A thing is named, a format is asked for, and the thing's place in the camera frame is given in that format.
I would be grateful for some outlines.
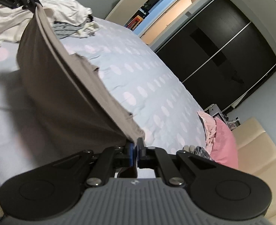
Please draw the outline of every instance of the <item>pillow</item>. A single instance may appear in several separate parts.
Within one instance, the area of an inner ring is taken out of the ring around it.
[[[219,164],[238,169],[238,153],[235,137],[229,127],[218,117],[216,121],[216,137],[210,156]]]
[[[69,55],[37,4],[17,53],[23,85],[38,119],[64,155],[136,143],[144,132],[103,85],[98,68]]]
[[[211,154],[213,141],[215,138],[216,133],[216,122],[212,116],[205,112],[198,112],[198,115],[203,121],[203,125],[206,132],[206,148],[205,150],[208,152],[208,154]]]

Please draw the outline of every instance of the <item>metal screw head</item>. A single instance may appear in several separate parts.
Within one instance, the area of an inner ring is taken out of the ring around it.
[[[90,185],[90,186],[99,186],[101,184],[101,179],[99,178],[89,178],[86,180],[86,184]]]
[[[175,186],[180,186],[184,183],[184,179],[179,178],[179,177],[173,177],[169,180],[169,183]]]

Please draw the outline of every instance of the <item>brown cloth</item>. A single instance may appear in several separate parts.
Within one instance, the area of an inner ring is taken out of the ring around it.
[[[68,54],[40,4],[22,35],[17,62],[38,119],[63,155],[98,153],[144,137],[133,115],[103,85],[98,68]]]

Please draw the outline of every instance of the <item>dark wardrobe door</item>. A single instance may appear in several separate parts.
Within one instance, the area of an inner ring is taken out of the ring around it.
[[[171,38],[157,55],[184,81],[249,20],[229,0],[214,0]]]
[[[250,24],[216,56],[184,82],[200,106],[224,110],[256,84],[274,65],[276,56]]]

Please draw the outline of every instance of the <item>polka dot bedding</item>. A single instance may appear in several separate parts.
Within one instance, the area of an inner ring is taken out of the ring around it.
[[[146,134],[147,146],[175,154],[184,145],[205,147],[202,110],[178,78],[132,31],[97,19],[101,29],[88,38],[62,39],[99,67],[99,77]],[[0,185],[10,177],[62,156],[34,115],[18,72],[18,44],[0,47]],[[153,177],[139,171],[139,177]]]

